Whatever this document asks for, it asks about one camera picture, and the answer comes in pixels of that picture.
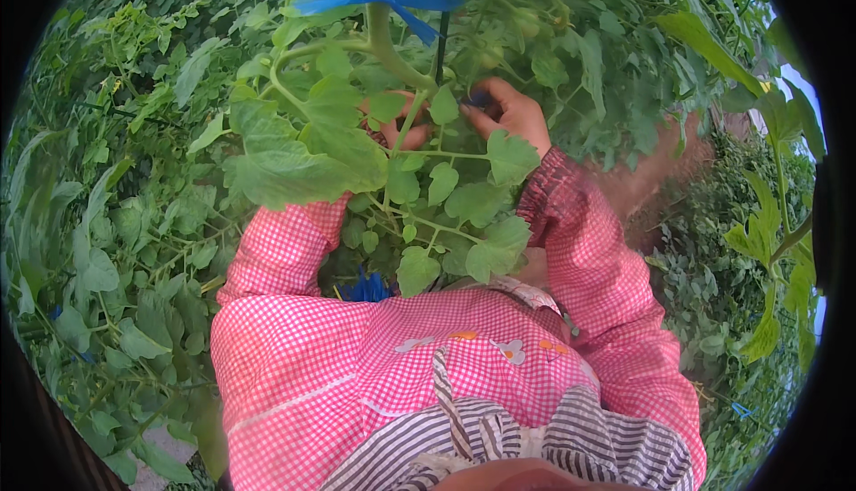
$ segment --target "finger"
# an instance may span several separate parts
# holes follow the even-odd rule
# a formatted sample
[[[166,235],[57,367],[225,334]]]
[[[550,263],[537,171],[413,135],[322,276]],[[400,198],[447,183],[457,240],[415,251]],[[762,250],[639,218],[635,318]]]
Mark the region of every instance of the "finger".
[[[514,86],[499,77],[487,78],[477,83],[474,88],[488,92],[494,100],[502,105],[502,110],[508,109],[511,103],[521,97],[521,93],[515,90]]]
[[[390,91],[390,93],[404,95],[404,97],[407,99],[404,102],[404,106],[401,107],[401,111],[398,113],[399,118],[406,118],[407,115],[410,113],[410,108],[413,106],[413,100],[416,98],[416,95],[410,93],[409,91],[404,91],[404,90],[393,90],[393,91]],[[421,118],[422,117],[422,111],[426,110],[427,108],[428,108],[428,101],[423,100],[422,104],[420,105],[420,111],[416,112],[416,118],[417,119]]]
[[[499,121],[504,111],[502,110],[502,105],[500,105],[496,100],[494,100],[488,106],[485,107],[485,113],[492,120]]]
[[[478,110],[476,107],[468,107],[467,105],[461,105],[461,113],[463,113],[466,118],[470,120],[470,123],[473,124],[475,130],[478,131],[481,137],[483,137],[485,140],[488,139],[490,133],[502,128],[502,125],[492,120],[490,116],[488,116],[483,111]]]
[[[404,141],[401,142],[400,149],[402,151],[412,151],[422,147],[422,144],[425,143],[425,140],[427,140],[428,136],[431,134],[432,126],[433,125],[431,124],[422,124],[410,127],[407,134],[404,136]],[[398,129],[395,128],[395,124],[382,124],[380,126],[380,132],[383,134],[383,137],[386,138],[386,143],[389,148],[393,148],[395,146],[395,141],[398,140],[398,137],[400,136]]]

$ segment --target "person's right hand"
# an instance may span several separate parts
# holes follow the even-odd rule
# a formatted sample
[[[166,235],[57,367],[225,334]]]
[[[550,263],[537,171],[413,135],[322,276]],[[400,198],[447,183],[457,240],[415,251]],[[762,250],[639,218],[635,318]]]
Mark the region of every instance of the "person's right hand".
[[[508,131],[532,144],[539,157],[550,150],[550,133],[543,120],[538,102],[515,90],[511,84],[498,77],[491,77],[473,86],[473,93],[487,92],[493,98],[485,111],[469,105],[461,105],[463,113],[476,131],[486,140],[496,130]]]

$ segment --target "hand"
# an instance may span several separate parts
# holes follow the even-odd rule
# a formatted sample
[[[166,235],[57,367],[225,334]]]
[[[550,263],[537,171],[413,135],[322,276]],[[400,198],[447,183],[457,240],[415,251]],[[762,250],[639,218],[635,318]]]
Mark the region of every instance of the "hand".
[[[461,105],[463,113],[476,131],[486,140],[490,133],[503,129],[513,136],[520,136],[538,151],[539,157],[550,150],[550,133],[543,120],[541,106],[515,90],[501,78],[491,77],[473,87],[473,93],[487,92],[493,98],[485,111],[469,105]]]
[[[407,98],[404,103],[404,107],[401,108],[401,111],[398,112],[398,115],[394,118],[394,120],[398,120],[400,118],[403,120],[410,113],[410,107],[412,107],[414,95],[403,90],[393,90],[390,93],[402,94]],[[425,143],[425,140],[428,139],[428,136],[431,134],[432,124],[418,124],[427,108],[428,103],[423,102],[420,107],[420,111],[416,112],[416,118],[413,119],[413,125],[410,127],[410,130],[407,131],[407,134],[404,137],[404,142],[401,143],[401,151],[419,149],[422,147],[422,144]],[[369,113],[369,100],[363,100],[359,105],[359,109],[363,113]],[[394,120],[390,123],[380,124],[380,133],[383,134],[384,138],[386,138],[386,143],[389,149],[395,147],[395,141],[398,140],[398,136],[401,134],[398,131],[398,125]]]

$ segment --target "gray striped fabric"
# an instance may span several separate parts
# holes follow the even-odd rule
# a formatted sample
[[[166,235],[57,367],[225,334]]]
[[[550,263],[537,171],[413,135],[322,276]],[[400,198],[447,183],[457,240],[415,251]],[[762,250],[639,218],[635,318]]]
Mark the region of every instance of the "gray striped fabric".
[[[452,402],[444,348],[433,358],[438,405],[376,430],[327,478],[325,491],[426,491],[445,476],[521,451],[590,482],[692,491],[690,454],[662,424],[602,409],[588,388],[567,390],[550,423],[522,429],[498,404]]]

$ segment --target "green fruit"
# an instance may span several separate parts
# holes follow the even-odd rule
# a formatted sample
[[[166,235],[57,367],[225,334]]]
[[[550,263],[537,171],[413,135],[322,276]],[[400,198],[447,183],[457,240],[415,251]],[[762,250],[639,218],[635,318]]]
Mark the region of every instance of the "green fruit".
[[[482,67],[485,69],[493,69],[494,67],[499,65],[499,61],[502,59],[502,46],[501,45],[492,45],[487,47],[481,56]]]
[[[541,31],[538,16],[534,12],[520,9],[514,13],[514,22],[524,37],[535,37]]]

